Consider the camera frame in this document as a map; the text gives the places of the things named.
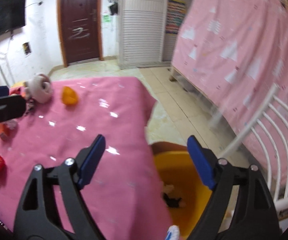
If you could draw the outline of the white gloved right hand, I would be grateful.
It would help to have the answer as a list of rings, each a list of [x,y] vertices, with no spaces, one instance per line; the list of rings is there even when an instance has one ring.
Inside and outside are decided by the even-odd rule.
[[[168,228],[165,240],[179,240],[179,238],[180,238],[179,227],[176,225],[170,226]]]

